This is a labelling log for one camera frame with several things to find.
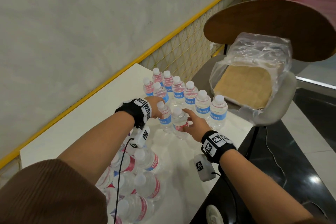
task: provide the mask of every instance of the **person's left hand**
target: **person's left hand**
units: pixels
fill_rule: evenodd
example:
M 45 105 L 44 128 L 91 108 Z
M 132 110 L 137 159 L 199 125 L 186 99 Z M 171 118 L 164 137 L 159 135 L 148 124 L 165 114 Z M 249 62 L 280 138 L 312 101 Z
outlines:
M 145 100 L 147 100 L 152 108 L 152 116 L 151 118 L 160 118 L 163 119 L 163 114 L 158 110 L 157 104 L 160 101 L 163 101 L 163 103 L 165 103 L 165 101 L 163 100 L 163 98 L 160 97 L 156 97 L 156 96 L 149 96 L 149 97 L 145 97 Z

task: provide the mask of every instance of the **wall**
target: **wall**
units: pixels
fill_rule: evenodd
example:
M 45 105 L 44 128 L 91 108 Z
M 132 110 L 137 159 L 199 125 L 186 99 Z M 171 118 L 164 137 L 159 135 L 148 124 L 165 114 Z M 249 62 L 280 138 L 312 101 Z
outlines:
M 213 0 L 0 0 L 0 158 Z

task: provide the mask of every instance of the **white floor tile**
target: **white floor tile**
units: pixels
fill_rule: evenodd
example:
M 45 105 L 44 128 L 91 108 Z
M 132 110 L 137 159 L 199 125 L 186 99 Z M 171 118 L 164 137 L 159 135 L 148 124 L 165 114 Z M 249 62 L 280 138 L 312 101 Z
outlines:
M 307 159 L 336 199 L 336 153 L 333 150 L 305 153 Z
M 293 101 L 281 120 L 303 153 L 331 150 L 329 144 Z

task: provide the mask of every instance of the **black wristband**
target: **black wristband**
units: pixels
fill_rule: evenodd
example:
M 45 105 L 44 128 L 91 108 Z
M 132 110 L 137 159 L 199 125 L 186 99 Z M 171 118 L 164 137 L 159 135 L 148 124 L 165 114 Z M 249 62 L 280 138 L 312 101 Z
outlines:
M 152 108 L 147 100 L 142 98 L 135 98 L 123 102 L 114 113 L 124 111 L 133 116 L 134 126 L 143 129 L 145 123 L 152 116 Z
M 202 152 L 207 156 L 208 160 L 219 164 L 219 159 L 228 150 L 237 150 L 232 141 L 219 134 L 217 131 L 210 130 L 202 137 Z

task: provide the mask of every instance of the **person's right hand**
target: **person's right hand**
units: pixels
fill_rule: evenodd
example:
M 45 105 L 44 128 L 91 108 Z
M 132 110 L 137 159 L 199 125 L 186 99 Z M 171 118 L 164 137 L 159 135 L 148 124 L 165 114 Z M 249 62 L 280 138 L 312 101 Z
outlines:
M 205 119 L 198 117 L 190 109 L 183 109 L 184 112 L 189 114 L 189 121 L 192 121 L 192 125 L 184 126 L 183 131 L 189 133 L 196 141 L 201 142 L 204 134 L 211 130 Z

